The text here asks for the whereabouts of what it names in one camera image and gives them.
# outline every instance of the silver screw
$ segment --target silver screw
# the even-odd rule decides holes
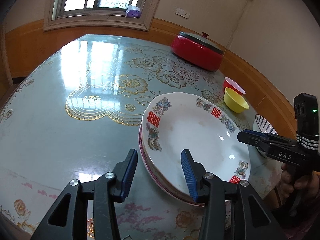
[[[248,187],[249,186],[249,182],[243,179],[243,180],[240,181],[240,185],[244,186],[244,187]]]
[[[113,172],[107,172],[107,173],[105,174],[105,176],[106,176],[107,179],[112,179],[115,175],[114,175]]]
[[[72,181],[70,181],[71,186],[76,186],[76,185],[78,185],[78,183],[79,183],[79,180],[77,180],[77,179],[73,179]]]
[[[204,175],[204,177],[205,177],[206,179],[213,179],[214,175],[213,175],[211,172],[207,172],[207,173]]]

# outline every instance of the lid knob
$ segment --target lid knob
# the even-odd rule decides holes
[[[204,33],[204,32],[202,32],[202,37],[207,38],[208,36],[209,36],[209,34],[208,34],[208,33]]]

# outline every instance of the table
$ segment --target table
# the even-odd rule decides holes
[[[170,52],[170,47],[127,37],[85,35],[34,70],[0,115],[0,212],[32,234],[71,179],[97,179],[139,149],[142,114],[157,95],[196,94],[222,108],[242,130],[252,107],[235,114],[223,101],[224,76],[209,73]],[[280,163],[249,147],[249,182],[265,197],[279,181]],[[122,239],[195,240],[202,208],[163,192],[141,156],[129,196],[116,204]],[[227,209],[227,223],[230,211]],[[88,238],[93,237],[92,213]]]

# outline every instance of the yellow bowl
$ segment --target yellow bowl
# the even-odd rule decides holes
[[[245,101],[236,91],[231,88],[225,88],[224,91],[223,100],[232,111],[241,113],[242,111],[249,109],[247,101]]]

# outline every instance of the electrical socket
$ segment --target electrical socket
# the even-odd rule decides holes
[[[181,8],[177,8],[177,10],[176,10],[176,12],[175,12],[175,14],[178,14],[178,15],[180,15],[180,16],[182,16],[183,13],[184,13],[184,9],[181,9]]]
[[[190,17],[190,12],[188,12],[188,11],[184,11],[183,12],[183,14],[181,15],[182,17],[185,17],[185,18],[187,18],[187,19],[189,19],[189,17]]]

